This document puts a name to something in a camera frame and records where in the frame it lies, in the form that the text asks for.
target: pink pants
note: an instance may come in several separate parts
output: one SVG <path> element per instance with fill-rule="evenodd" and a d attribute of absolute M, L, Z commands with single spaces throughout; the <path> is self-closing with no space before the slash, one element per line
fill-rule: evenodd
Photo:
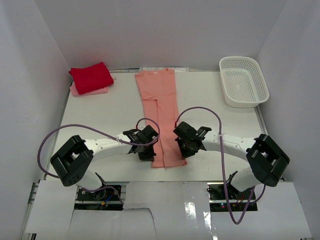
<path fill-rule="evenodd" d="M 177 136 L 173 133 L 179 116 L 176 94 L 175 71 L 169 68 L 158 71 L 142 71 L 135 75 L 144 116 L 156 121 L 161 129 L 159 141 L 154 145 L 156 156 L 152 167 L 170 168 L 187 165 L 182 159 Z M 155 130 L 157 127 L 146 121 Z"/>

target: white plastic basket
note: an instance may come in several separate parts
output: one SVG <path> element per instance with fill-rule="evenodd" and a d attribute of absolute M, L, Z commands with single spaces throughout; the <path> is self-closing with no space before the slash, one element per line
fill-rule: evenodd
<path fill-rule="evenodd" d="M 258 62 L 245 56 L 220 60 L 220 76 L 226 103 L 235 108 L 254 108 L 269 98 L 269 91 Z"/>

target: wire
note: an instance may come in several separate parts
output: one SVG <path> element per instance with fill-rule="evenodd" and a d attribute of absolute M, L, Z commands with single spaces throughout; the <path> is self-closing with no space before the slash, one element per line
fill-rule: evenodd
<path fill-rule="evenodd" d="M 262 196 L 264 195 L 265 190 L 266 190 L 266 185 L 263 186 L 263 189 L 262 189 L 262 192 L 261 192 L 260 196 L 255 201 L 251 202 L 250 205 L 256 204 L 262 198 Z"/>
<path fill-rule="evenodd" d="M 113 196 L 114 194 L 112 193 L 104 202 L 107 203 Z"/>
<path fill-rule="evenodd" d="M 239 201 L 241 201 L 241 197 L 239 197 L 237 200 L 236 200 L 236 202 L 235 202 L 235 204 L 237 204 Z"/>
<path fill-rule="evenodd" d="M 94 189 L 94 190 L 89 190 L 89 189 L 86 189 L 86 188 L 84 188 L 84 187 L 82 187 L 81 189 L 84 190 L 84 191 L 86 191 L 86 192 L 89 192 L 89 193 L 94 193 L 94 192 L 96 192 L 96 191 L 100 191 L 100 190 L 104 190 L 104 189 L 112 189 L 112 190 L 114 191 L 114 193 L 118 196 L 118 198 L 119 198 L 120 203 L 122 204 L 122 206 L 124 205 L 124 202 L 122 201 L 118 190 L 115 189 L 113 186 L 103 186 L 103 187 L 100 187 L 100 188 Z"/>
<path fill-rule="evenodd" d="M 245 199 L 245 194 L 242 194 L 242 199 L 241 199 L 241 201 L 237 204 L 238 206 L 240 205 L 240 204 L 242 204 L 243 202 L 244 202 L 244 199 Z"/>
<path fill-rule="evenodd" d="M 219 133 L 219 140 L 220 140 L 220 151 L 221 151 L 221 165 L 222 165 L 222 178 L 223 178 L 224 196 L 225 196 L 226 206 L 228 208 L 231 220 L 233 221 L 234 224 L 238 225 L 238 224 L 241 223 L 241 221 L 243 220 L 243 218 L 244 218 L 244 216 L 246 214 L 246 211 L 248 209 L 248 206 L 249 206 L 250 201 L 252 199 L 252 196 L 254 194 L 255 187 L 253 187 L 251 189 L 251 193 L 249 195 L 247 203 L 244 206 L 243 212 L 242 212 L 239 220 L 236 221 L 235 218 L 234 218 L 234 215 L 232 213 L 232 209 L 231 209 L 230 201 L 229 201 L 229 195 L 228 195 L 227 178 L 226 178 L 226 167 L 225 167 L 225 150 L 224 150 L 224 144 L 223 144 L 223 138 L 222 138 L 222 122 L 221 122 L 221 119 L 218 116 L 218 114 L 216 114 L 214 111 L 212 111 L 211 109 L 209 109 L 207 107 L 194 106 L 194 107 L 187 108 L 182 113 L 180 113 L 180 115 L 178 116 L 178 118 L 176 119 L 176 121 L 174 123 L 174 127 L 177 126 L 177 123 L 178 123 L 180 117 L 182 116 L 182 114 L 184 114 L 185 112 L 187 112 L 189 110 L 192 110 L 192 109 L 204 109 L 204 110 L 207 110 L 207 111 L 211 112 L 212 114 L 214 114 L 216 116 L 216 118 L 218 119 L 218 122 L 219 122 L 219 132 L 218 133 Z"/>
<path fill-rule="evenodd" d="M 149 146 L 149 145 L 152 145 L 152 144 L 156 143 L 156 142 L 158 141 L 158 139 L 159 139 L 159 136 L 160 136 L 160 127 L 159 127 L 159 125 L 158 125 L 154 120 L 152 120 L 152 119 L 150 119 L 150 118 L 147 118 L 147 117 L 141 118 L 141 119 L 137 122 L 137 125 L 138 125 L 138 123 L 140 123 L 142 120 L 149 120 L 149 121 L 153 122 L 153 123 L 155 124 L 155 126 L 158 128 L 158 136 L 156 136 L 151 142 L 149 142 L 149 143 L 144 143 L 144 144 L 134 143 L 134 142 L 129 142 L 129 141 L 124 141 L 124 140 L 122 140 L 122 139 L 118 139 L 118 138 L 115 137 L 115 136 L 109 135 L 109 134 L 107 134 L 107 133 L 105 133 L 105 132 L 103 132 L 103 131 L 99 131 L 99 130 L 93 128 L 93 127 L 86 126 L 86 125 L 82 125 L 82 124 L 76 124 L 76 123 L 74 123 L 74 124 L 67 124 L 67 125 L 62 125 L 62 126 L 60 126 L 60 127 L 57 127 L 56 129 L 54 129 L 54 130 L 52 130 L 51 132 L 49 132 L 49 133 L 44 137 L 43 141 L 42 141 L 41 144 L 40 144 L 40 147 L 39 147 L 39 149 L 38 149 L 38 153 L 37 153 L 37 156 L 36 156 L 36 160 L 37 160 L 38 166 L 39 166 L 39 168 L 42 170 L 42 172 L 44 172 L 45 174 L 47 174 L 47 175 L 49 175 L 49 176 L 51 176 L 51 177 L 53 177 L 53 178 L 56 178 L 56 179 L 59 178 L 57 175 L 54 175 L 54 174 L 48 172 L 47 170 L 45 170 L 45 168 L 41 165 L 40 156 L 41 156 L 42 148 L 44 147 L 44 145 L 45 145 L 46 141 L 48 140 L 48 138 L 49 138 L 52 134 L 54 134 L 55 132 L 59 131 L 60 129 L 69 128 L 69 127 L 79 127 L 79 128 L 89 129 L 89 130 L 91 130 L 91 131 L 93 131 L 93 132 L 96 132 L 96 133 L 98 133 L 98 134 L 101 134 L 101 135 L 103 135 L 103 136 L 106 136 L 107 138 L 110 138 L 110 139 L 115 140 L 115 141 L 119 141 L 119 142 L 122 143 L 122 144 L 128 144 L 128 145 L 132 145 L 132 146 L 146 147 L 146 146 Z"/>

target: white table surface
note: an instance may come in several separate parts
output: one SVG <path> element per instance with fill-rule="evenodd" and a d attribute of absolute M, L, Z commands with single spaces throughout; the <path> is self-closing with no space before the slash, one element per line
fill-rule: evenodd
<path fill-rule="evenodd" d="M 144 117 L 140 93 L 134 73 L 113 73 L 116 78 L 106 94 L 69 95 L 62 125 L 83 124 L 111 135 L 134 129 L 137 120 Z M 177 103 L 179 111 L 193 106 L 214 110 L 222 120 L 222 133 L 240 137 L 258 137 L 261 127 L 254 108 L 234 108 L 226 104 L 219 72 L 176 72 Z M 218 130 L 216 117 L 205 110 L 186 112 L 182 118 L 194 128 L 201 126 Z M 87 129 L 69 127 L 58 134 L 54 152 L 71 136 L 97 139 L 103 136 Z M 226 155 L 227 176 L 247 168 L 249 164 Z M 99 173 L 106 182 L 130 181 L 220 181 L 221 155 L 219 152 L 199 151 L 188 158 L 187 166 L 151 168 L 150 162 L 141 162 L 137 155 L 117 155 L 91 163 L 89 169 Z M 52 166 L 49 171 L 55 173 Z"/>

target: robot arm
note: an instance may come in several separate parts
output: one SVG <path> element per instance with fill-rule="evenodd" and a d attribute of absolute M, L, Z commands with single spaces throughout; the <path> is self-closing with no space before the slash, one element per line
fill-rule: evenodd
<path fill-rule="evenodd" d="M 220 136 L 211 128 L 202 126 L 196 130 L 186 122 L 181 122 L 173 132 L 178 136 L 176 141 L 183 158 L 191 157 L 199 150 L 221 151 Z M 250 164 L 250 167 L 234 172 L 227 181 L 229 188 L 239 192 L 258 184 L 275 187 L 290 162 L 288 156 L 266 134 L 258 138 L 223 135 L 223 148 L 224 153 Z"/>
<path fill-rule="evenodd" d="M 157 136 L 158 133 L 148 125 L 143 130 L 124 131 L 117 138 L 133 144 L 148 144 Z M 75 135 L 52 156 L 50 162 L 65 187 L 76 184 L 95 190 L 103 186 L 104 182 L 98 174 L 88 169 L 91 162 L 131 153 L 138 154 L 141 161 L 153 162 L 156 155 L 153 145 L 129 145 L 110 138 L 85 140 Z"/>

